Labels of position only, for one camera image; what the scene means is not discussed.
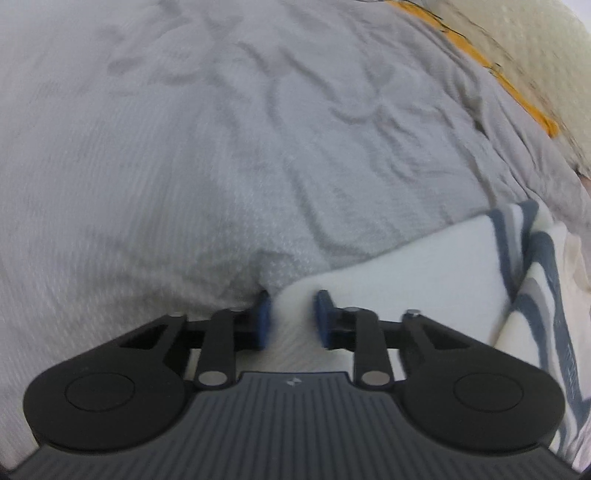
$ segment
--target yellow stripe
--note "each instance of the yellow stripe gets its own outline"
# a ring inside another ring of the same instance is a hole
[[[401,8],[405,12],[414,15],[415,17],[420,18],[421,20],[427,22],[432,27],[441,31],[447,39],[452,42],[457,48],[462,50],[464,53],[470,55],[474,60],[476,60],[480,65],[484,68],[489,69],[489,71],[495,76],[497,81],[501,84],[501,86],[511,95],[515,101],[520,104],[525,111],[527,111],[536,122],[538,122],[541,127],[548,133],[550,137],[555,137],[560,132],[560,127],[558,123],[552,120],[549,116],[543,114],[538,108],[534,105],[529,103],[519,91],[511,85],[509,80],[500,72],[494,69],[494,64],[491,63],[482,53],[480,53],[474,45],[472,45],[466,37],[460,35],[459,33],[453,31],[451,28],[446,26],[437,16],[433,15],[428,10],[424,8],[407,2],[407,1],[399,1],[399,0],[387,0],[387,2],[395,7]]]

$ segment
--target wrinkled fabric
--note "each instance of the wrinkled fabric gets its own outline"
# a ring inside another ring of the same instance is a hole
[[[354,0],[0,6],[0,462],[44,369],[490,208],[591,201],[540,127],[420,20]]]

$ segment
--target logo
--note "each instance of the logo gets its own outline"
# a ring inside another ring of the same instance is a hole
[[[290,387],[297,387],[299,384],[301,384],[301,380],[297,377],[294,377],[290,378],[289,380],[286,380],[285,383],[288,384]]]

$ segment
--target gray bedsheet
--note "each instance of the gray bedsheet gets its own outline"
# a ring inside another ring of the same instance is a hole
[[[195,319],[540,197],[591,201],[441,35],[355,0],[0,5],[0,461],[29,381],[167,310]]]

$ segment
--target black circular housing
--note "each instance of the black circular housing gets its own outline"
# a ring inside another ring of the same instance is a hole
[[[430,436],[489,453],[549,442],[564,414],[564,397],[551,376],[480,348],[429,358],[406,379],[402,402]]]
[[[180,414],[184,382],[150,351],[99,350],[50,368],[29,385],[23,408],[40,443],[125,449],[156,437]]]

